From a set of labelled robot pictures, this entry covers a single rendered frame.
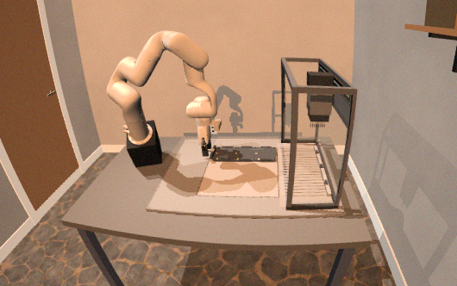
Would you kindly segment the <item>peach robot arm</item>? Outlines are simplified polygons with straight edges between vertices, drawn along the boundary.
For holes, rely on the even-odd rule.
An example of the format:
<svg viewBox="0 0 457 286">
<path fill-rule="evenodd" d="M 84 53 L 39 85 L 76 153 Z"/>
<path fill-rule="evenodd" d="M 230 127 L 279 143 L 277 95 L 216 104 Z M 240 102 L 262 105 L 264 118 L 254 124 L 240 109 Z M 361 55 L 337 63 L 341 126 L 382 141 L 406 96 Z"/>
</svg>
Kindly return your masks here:
<svg viewBox="0 0 457 286">
<path fill-rule="evenodd" d="M 135 145 L 147 143 L 153 130 L 146 122 L 140 93 L 127 81 L 138 87 L 144 86 L 166 49 L 186 61 L 183 61 L 186 84 L 202 90 L 210 98 L 195 98 L 186 107 L 187 116 L 196 118 L 198 126 L 214 126 L 214 132 L 222 125 L 222 120 L 211 120 L 217 114 L 217 101 L 215 91 L 204 79 L 203 69 L 209 62 L 208 54 L 185 34 L 161 31 L 148 40 L 138 59 L 127 57 L 118 64 L 107 87 L 108 97 L 122 108 L 126 122 L 123 128 L 128 129 L 123 132 L 128 133 L 130 142 Z"/>
</svg>

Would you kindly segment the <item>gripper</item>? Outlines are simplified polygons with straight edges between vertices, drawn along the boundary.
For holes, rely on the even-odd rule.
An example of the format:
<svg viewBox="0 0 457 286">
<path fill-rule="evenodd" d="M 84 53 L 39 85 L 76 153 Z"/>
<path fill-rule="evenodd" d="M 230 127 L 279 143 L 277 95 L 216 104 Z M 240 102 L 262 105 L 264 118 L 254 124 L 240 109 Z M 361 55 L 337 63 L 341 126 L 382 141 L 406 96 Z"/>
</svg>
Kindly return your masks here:
<svg viewBox="0 0 457 286">
<path fill-rule="evenodd" d="M 198 126 L 197 127 L 197 133 L 198 133 L 198 144 L 201 145 L 201 147 L 202 147 L 203 157 L 209 157 L 208 149 L 211 149 L 211 142 L 210 142 L 211 131 L 210 131 L 210 126 L 207 126 L 207 125 L 206 126 Z"/>
</svg>

